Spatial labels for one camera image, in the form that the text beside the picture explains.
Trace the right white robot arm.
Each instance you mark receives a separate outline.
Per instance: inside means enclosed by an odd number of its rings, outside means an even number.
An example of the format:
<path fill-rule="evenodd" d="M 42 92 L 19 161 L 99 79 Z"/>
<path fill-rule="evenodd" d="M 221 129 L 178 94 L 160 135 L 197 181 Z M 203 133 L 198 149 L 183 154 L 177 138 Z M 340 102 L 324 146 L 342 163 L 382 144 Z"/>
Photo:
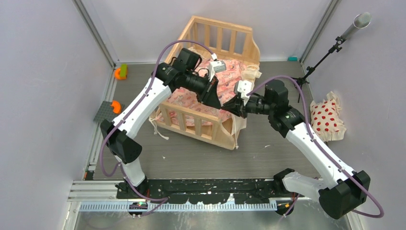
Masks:
<path fill-rule="evenodd" d="M 275 194 L 282 197 L 290 192 L 304 195 L 318 202 L 333 219 L 340 219 L 363 204 L 370 176 L 365 171 L 354 171 L 321 141 L 306 124 L 301 112 L 289 105 L 284 83 L 281 80 L 266 83 L 264 95 L 248 95 L 251 88 L 251 82 L 238 81 L 235 96 L 223 109 L 242 118 L 249 113 L 267 115 L 271 127 L 295 145 L 322 177 L 320 181 L 285 169 L 273 177 Z"/>

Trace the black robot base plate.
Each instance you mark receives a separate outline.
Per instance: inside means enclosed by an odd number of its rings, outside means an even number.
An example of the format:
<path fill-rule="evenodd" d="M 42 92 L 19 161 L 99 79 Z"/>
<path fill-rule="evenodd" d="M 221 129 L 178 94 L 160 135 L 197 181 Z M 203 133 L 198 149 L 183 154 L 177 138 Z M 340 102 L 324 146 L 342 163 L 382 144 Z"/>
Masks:
<path fill-rule="evenodd" d="M 272 179 L 147 179 L 136 190 L 159 204 L 224 204 L 233 198 L 236 204 L 265 204 L 270 198 L 292 201 L 297 193 L 277 188 Z"/>

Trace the wooden slatted pet bed frame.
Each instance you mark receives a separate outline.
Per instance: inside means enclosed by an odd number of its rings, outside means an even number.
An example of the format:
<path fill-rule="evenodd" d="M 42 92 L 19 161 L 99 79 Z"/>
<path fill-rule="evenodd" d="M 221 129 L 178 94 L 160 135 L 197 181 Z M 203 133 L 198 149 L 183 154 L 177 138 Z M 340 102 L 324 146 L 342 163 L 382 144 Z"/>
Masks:
<path fill-rule="evenodd" d="M 203 62 L 198 74 L 208 72 L 211 53 L 226 63 L 226 71 L 218 73 L 217 92 L 220 102 L 234 97 L 234 86 L 243 80 L 250 91 L 259 70 L 260 50 L 253 39 L 251 27 L 219 20 L 193 16 L 179 36 L 166 62 L 186 48 L 198 53 Z M 176 90 L 150 115 L 150 123 L 185 136 L 195 138 L 225 149 L 238 147 L 239 133 L 247 125 L 244 118 L 198 103 L 196 94 L 186 89 Z"/>

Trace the pink unicorn print cushion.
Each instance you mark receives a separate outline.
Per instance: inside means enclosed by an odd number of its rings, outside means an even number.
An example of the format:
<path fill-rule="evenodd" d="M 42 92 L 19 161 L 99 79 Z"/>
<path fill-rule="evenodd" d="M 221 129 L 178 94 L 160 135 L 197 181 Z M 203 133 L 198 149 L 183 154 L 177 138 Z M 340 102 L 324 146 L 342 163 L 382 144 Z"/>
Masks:
<path fill-rule="evenodd" d="M 234 97 L 234 86 L 239 80 L 254 83 L 261 76 L 256 64 L 247 66 L 238 59 L 228 57 L 224 62 L 226 71 L 217 73 L 217 94 L 221 103 Z M 149 121 L 154 126 L 155 134 L 161 127 L 228 150 L 238 148 L 239 133 L 247 126 L 244 118 L 198 103 L 196 94 L 184 88 L 177 89 L 159 105 Z"/>

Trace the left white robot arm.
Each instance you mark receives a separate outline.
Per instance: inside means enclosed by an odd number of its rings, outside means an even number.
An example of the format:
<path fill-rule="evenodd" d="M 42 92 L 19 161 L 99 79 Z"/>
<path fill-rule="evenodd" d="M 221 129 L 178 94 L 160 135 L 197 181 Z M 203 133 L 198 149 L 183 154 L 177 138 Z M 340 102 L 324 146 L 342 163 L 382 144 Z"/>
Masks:
<path fill-rule="evenodd" d="M 172 63 L 158 64 L 145 88 L 129 107 L 113 121 L 103 120 L 100 125 L 103 144 L 121 164 L 129 183 L 128 192 L 135 198 L 142 198 L 147 192 L 147 186 L 143 182 L 146 176 L 139 160 L 142 146 L 134 138 L 155 108 L 181 87 L 196 93 L 198 102 L 221 108 L 216 74 L 225 71 L 226 65 L 215 59 L 209 63 L 208 73 L 201 77 L 196 70 L 201 60 L 200 55 L 183 48 Z"/>

